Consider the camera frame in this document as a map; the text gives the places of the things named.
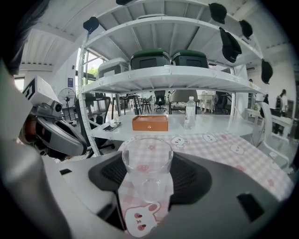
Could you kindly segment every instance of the white wall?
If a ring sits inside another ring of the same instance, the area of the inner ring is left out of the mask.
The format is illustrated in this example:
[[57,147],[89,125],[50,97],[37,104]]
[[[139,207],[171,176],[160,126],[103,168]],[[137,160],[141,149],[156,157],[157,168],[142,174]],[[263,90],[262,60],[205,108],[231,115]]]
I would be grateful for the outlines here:
[[[275,108],[276,97],[280,95],[283,89],[285,89],[288,100],[294,101],[294,115],[296,103],[296,84],[293,64],[291,61],[283,60],[271,62],[271,65],[273,68],[273,76],[271,77],[268,85],[268,99],[270,108]],[[265,88],[266,84],[262,82],[261,74],[262,69],[260,66],[258,66],[255,67],[255,70],[248,71],[248,78],[252,79],[254,84]],[[257,95],[257,100],[263,100],[262,95]]]
[[76,91],[75,88],[76,60],[77,60],[77,51],[75,51],[70,56],[70,58],[56,72],[56,74],[53,74],[51,71],[36,71],[36,70],[26,71],[24,87],[26,87],[36,75],[39,75],[41,78],[43,78],[46,82],[48,82],[52,86],[56,95],[58,95],[62,89],[68,88],[68,78],[73,78],[72,89]]

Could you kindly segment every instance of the metal shelf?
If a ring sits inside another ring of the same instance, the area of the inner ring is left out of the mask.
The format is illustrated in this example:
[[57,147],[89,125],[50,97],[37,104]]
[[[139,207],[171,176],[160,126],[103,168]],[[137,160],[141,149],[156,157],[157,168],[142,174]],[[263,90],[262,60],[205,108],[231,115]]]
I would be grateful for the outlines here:
[[236,75],[218,70],[191,66],[161,66],[131,70],[99,80],[82,87],[82,93],[135,93],[167,89],[204,89],[222,92],[261,93],[257,85]]
[[135,52],[150,48],[163,48],[170,56],[178,49],[201,51],[209,62],[227,67],[263,58],[257,45],[255,48],[250,45],[252,42],[232,34],[242,54],[235,63],[229,62],[222,54],[219,26],[192,18],[150,17],[129,21],[108,30],[99,28],[102,32],[88,40],[85,49],[90,48],[107,59],[122,57],[129,61]]

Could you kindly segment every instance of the smartphone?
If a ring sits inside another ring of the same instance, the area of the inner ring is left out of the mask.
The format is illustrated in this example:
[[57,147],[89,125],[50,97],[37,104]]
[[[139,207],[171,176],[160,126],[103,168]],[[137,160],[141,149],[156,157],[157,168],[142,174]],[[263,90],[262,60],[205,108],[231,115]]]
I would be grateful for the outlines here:
[[120,125],[121,125],[121,122],[116,122],[115,124],[116,124],[116,126],[112,127],[111,125],[108,125],[107,127],[103,128],[103,130],[104,130],[104,131],[109,131],[109,132],[111,132],[111,131],[113,131],[114,129],[116,129],[118,126],[120,126]]

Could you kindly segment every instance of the electric fan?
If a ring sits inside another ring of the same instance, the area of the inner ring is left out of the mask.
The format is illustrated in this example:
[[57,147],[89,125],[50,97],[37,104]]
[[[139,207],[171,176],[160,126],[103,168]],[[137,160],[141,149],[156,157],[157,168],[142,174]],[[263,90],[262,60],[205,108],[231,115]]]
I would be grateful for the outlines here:
[[76,102],[75,92],[70,88],[64,88],[58,94],[58,99],[60,103],[63,105],[63,109],[67,108],[71,120],[70,107],[73,107],[75,105]]

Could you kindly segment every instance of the shelf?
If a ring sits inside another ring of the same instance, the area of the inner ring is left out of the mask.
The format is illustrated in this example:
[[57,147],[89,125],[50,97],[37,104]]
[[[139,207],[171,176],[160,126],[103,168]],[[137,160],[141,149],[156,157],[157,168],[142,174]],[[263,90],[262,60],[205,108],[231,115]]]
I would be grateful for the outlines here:
[[150,48],[163,48],[170,56],[178,49],[201,51],[206,54],[210,63],[227,67],[263,58],[258,47],[254,48],[250,42],[232,34],[238,41],[242,54],[235,63],[229,62],[222,54],[219,26],[192,18],[150,17],[102,30],[87,41],[85,48],[91,48],[107,59],[121,57],[129,61],[135,52]]
[[212,90],[222,92],[261,93],[257,85],[241,77],[191,66],[161,66],[126,71],[82,87],[82,93],[98,91],[105,93],[135,93],[152,90]]
[[90,135],[96,138],[109,140],[127,141],[137,135],[183,135],[183,134],[206,134],[229,132],[240,137],[252,134],[256,126],[243,119],[237,119],[230,115],[196,115],[195,128],[193,130],[184,129],[185,115],[168,115],[168,131],[134,131],[132,119],[136,115],[123,115],[111,122],[121,122],[121,125],[111,132],[103,131],[103,128],[110,125],[107,122],[90,131]]

